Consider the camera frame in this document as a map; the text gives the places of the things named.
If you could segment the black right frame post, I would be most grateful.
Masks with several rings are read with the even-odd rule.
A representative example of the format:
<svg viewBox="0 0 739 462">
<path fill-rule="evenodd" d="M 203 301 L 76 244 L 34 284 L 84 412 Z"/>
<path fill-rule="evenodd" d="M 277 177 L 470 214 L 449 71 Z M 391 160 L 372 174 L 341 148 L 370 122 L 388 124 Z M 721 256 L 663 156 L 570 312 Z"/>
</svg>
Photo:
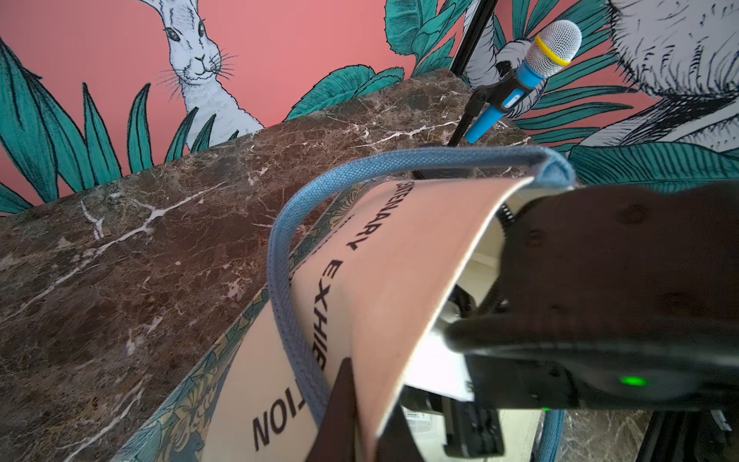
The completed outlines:
<svg viewBox="0 0 739 462">
<path fill-rule="evenodd" d="M 464 33 L 462 43 L 454 57 L 450 71 L 457 77 L 461 77 L 477 48 L 484 29 L 489 20 L 494 16 L 498 0 L 481 0 L 477 4 L 475 14 L 471 19 L 468 30 Z"/>
</svg>

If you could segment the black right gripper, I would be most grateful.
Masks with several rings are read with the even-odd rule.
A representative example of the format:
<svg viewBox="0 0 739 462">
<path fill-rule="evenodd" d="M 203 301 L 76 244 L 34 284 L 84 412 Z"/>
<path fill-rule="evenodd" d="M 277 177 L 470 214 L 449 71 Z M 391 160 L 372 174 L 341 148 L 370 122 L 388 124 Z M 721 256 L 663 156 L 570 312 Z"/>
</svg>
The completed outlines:
<svg viewBox="0 0 739 462">
<path fill-rule="evenodd" d="M 552 459 L 554 412 L 493 409 L 404 387 L 400 405 L 424 459 Z"/>
</svg>

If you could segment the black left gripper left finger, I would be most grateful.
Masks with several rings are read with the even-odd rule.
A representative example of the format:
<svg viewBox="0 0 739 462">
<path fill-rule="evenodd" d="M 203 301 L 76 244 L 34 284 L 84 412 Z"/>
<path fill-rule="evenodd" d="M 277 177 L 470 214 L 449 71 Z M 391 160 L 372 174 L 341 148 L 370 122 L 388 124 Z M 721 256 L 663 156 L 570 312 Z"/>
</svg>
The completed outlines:
<svg viewBox="0 0 739 462">
<path fill-rule="evenodd" d="M 323 422 L 306 462 L 354 462 L 356 391 L 350 358 L 341 364 Z"/>
</svg>

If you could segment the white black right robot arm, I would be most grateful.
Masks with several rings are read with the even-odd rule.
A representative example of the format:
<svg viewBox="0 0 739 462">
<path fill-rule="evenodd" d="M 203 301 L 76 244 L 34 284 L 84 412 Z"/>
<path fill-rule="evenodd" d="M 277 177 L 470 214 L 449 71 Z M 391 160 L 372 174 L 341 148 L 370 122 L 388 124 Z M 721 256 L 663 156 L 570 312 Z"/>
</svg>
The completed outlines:
<svg viewBox="0 0 739 462">
<path fill-rule="evenodd" d="M 448 456 L 506 451 L 500 412 L 545 413 L 537 461 L 569 410 L 647 410 L 641 461 L 738 457 L 738 184 L 682 192 L 578 189 L 502 216 L 500 273 L 481 302 L 455 289 L 442 329 L 467 398 L 407 386 L 444 417 Z"/>
</svg>

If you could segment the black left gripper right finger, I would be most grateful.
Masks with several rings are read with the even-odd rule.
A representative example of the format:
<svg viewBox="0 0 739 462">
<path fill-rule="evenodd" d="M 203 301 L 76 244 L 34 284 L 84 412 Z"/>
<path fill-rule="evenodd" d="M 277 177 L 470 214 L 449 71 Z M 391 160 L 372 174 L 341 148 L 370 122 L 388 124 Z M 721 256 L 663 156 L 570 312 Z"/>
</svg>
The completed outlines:
<svg viewBox="0 0 739 462">
<path fill-rule="evenodd" d="M 376 462 L 424 462 L 405 419 L 403 408 L 397 404 L 379 438 L 375 451 Z"/>
</svg>

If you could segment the cream canvas tote bag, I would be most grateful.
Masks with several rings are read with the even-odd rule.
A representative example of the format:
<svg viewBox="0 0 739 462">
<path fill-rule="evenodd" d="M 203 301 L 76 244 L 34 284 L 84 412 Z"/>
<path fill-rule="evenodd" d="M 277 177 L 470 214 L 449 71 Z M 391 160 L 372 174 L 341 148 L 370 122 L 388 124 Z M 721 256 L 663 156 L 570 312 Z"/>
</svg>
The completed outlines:
<svg viewBox="0 0 739 462">
<path fill-rule="evenodd" d="M 442 329 L 453 290 L 480 298 L 497 272 L 500 205 L 574 182 L 541 146 L 406 149 L 317 178 L 273 225 L 267 289 L 117 460 L 305 461 L 345 358 L 371 460 L 405 385 L 467 398 Z"/>
</svg>

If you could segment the blue toy microphone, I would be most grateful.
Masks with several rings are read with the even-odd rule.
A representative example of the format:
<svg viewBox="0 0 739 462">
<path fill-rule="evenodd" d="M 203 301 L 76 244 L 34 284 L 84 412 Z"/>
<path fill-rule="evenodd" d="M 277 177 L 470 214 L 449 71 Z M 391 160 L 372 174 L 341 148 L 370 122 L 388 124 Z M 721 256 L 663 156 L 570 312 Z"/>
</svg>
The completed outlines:
<svg viewBox="0 0 739 462">
<path fill-rule="evenodd" d="M 482 86 L 494 85 L 511 71 L 515 71 L 516 76 L 527 86 L 533 87 L 536 85 L 534 92 L 550 77 L 570 65 L 579 51 L 581 42 L 581 30 L 573 21 L 568 19 L 556 20 L 535 36 L 525 50 L 523 59 L 519 63 L 510 65 L 508 71 L 501 72 L 498 64 L 494 63 L 488 65 L 488 69 L 470 73 L 468 79 L 473 87 L 478 89 Z M 465 139 L 470 144 L 474 144 L 479 140 L 479 132 L 483 128 L 482 117 L 488 108 L 489 104 L 485 103 L 477 120 L 465 134 Z"/>
</svg>

